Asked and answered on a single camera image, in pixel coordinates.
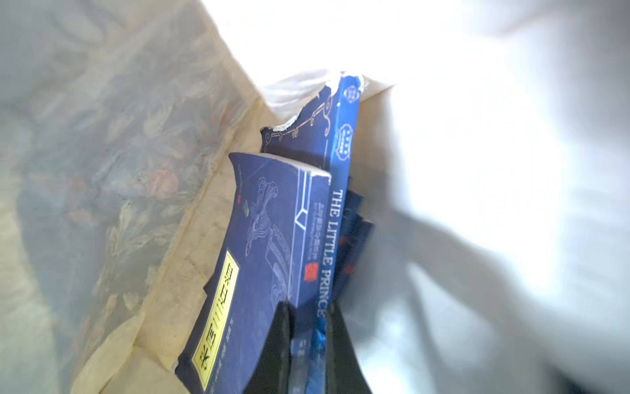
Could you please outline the blue book stack in bag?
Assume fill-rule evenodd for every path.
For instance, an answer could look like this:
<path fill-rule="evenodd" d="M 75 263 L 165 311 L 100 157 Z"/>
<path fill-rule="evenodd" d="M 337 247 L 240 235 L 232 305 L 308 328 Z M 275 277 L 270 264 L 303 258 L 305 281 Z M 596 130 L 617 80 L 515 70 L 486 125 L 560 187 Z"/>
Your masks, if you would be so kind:
<path fill-rule="evenodd" d="M 290 304 L 290 366 L 305 357 L 331 175 L 272 154 L 232 153 L 236 192 L 207 298 L 179 356 L 191 393 L 243 393 L 281 302 Z"/>

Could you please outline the blue Little Prince book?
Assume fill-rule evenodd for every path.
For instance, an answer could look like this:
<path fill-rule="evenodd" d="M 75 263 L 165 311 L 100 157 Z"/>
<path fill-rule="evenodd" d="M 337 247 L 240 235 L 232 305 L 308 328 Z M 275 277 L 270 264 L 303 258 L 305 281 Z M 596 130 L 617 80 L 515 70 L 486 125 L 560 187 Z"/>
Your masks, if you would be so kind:
<path fill-rule="evenodd" d="M 308 353 L 295 366 L 289 384 L 292 393 L 323 393 L 326 387 L 326 312 L 332 298 L 352 144 L 363 92 L 363 77 L 343 73 L 326 83 L 290 121 L 261 131 L 262 152 L 294 159 L 331 174 L 326 208 L 315 217 L 323 235 L 317 261 L 317 293 L 306 306 L 307 329 L 302 336 L 308 340 Z"/>

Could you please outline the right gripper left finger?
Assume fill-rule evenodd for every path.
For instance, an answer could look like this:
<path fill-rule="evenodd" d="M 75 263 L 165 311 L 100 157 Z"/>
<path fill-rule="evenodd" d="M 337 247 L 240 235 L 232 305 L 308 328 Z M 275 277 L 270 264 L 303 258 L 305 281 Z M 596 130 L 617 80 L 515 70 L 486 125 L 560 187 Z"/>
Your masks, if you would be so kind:
<path fill-rule="evenodd" d="M 290 304 L 288 302 L 279 303 L 259 362 L 243 391 L 244 394 L 287 394 L 289 391 L 293 322 Z"/>

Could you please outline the cream canvas tote bag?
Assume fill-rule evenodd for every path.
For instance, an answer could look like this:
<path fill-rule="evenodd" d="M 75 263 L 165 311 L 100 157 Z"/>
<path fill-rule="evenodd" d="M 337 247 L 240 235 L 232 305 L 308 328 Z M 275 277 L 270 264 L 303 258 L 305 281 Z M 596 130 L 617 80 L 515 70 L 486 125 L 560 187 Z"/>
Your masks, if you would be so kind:
<path fill-rule="evenodd" d="M 227 156 L 341 72 L 371 391 L 628 392 L 626 1 L 2 2 L 2 392 L 183 392 Z"/>

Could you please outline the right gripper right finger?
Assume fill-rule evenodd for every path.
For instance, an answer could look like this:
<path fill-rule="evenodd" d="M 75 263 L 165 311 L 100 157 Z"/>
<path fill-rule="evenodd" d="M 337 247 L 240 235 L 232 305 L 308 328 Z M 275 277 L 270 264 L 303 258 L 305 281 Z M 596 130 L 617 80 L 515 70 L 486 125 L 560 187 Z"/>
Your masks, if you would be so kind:
<path fill-rule="evenodd" d="M 326 394 L 372 393 L 337 303 L 326 312 Z"/>

